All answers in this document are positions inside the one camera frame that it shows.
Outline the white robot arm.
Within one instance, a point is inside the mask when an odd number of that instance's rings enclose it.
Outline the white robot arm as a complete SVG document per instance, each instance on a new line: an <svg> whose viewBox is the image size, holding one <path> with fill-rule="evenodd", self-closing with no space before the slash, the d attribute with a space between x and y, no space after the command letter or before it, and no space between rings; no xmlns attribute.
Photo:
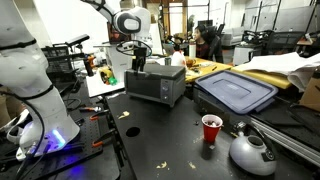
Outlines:
<svg viewBox="0 0 320 180"><path fill-rule="evenodd" d="M32 117L19 129L19 161L59 151L80 132L47 76L47 67L14 0L0 0L0 84L24 102Z"/></svg>

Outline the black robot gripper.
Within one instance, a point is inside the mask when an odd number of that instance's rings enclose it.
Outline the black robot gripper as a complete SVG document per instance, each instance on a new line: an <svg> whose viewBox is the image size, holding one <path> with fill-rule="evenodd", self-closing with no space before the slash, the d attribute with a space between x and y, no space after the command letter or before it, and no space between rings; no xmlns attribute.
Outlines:
<svg viewBox="0 0 320 180"><path fill-rule="evenodd" d="M137 71L137 65L140 65L139 66L140 71L144 71L146 54L147 54L146 47L137 47L134 50L134 55L136 57L136 59L132 59L132 69L134 71Z"/></svg>

